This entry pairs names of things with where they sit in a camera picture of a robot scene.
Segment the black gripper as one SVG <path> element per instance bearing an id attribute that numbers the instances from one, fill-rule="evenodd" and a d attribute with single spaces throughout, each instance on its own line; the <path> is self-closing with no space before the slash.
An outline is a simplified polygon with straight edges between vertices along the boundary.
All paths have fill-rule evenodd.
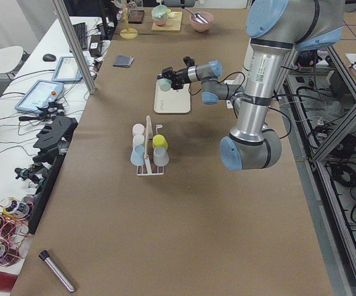
<path id="1" fill-rule="evenodd" d="M 182 89 L 182 85 L 189 83 L 188 69 L 183 68 L 174 71 L 172 67 L 162 69 L 161 73 L 157 76 L 158 80 L 167 79 L 172 81 L 171 88 L 173 90 Z"/>

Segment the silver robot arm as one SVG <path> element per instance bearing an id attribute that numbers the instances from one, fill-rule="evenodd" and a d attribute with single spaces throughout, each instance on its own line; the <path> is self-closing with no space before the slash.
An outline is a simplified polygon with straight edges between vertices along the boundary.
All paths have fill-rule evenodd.
<path id="1" fill-rule="evenodd" d="M 169 91 L 199 81 L 204 104 L 230 101 L 238 120 L 220 140 L 222 163 L 233 171 L 271 167 L 280 158 L 281 142 L 265 118 L 283 59 L 292 49 L 308 51 L 338 42 L 344 13 L 344 1 L 255 1 L 246 20 L 253 54 L 245 86 L 219 83 L 219 61 L 178 71 L 165 68 L 158 84 Z"/>

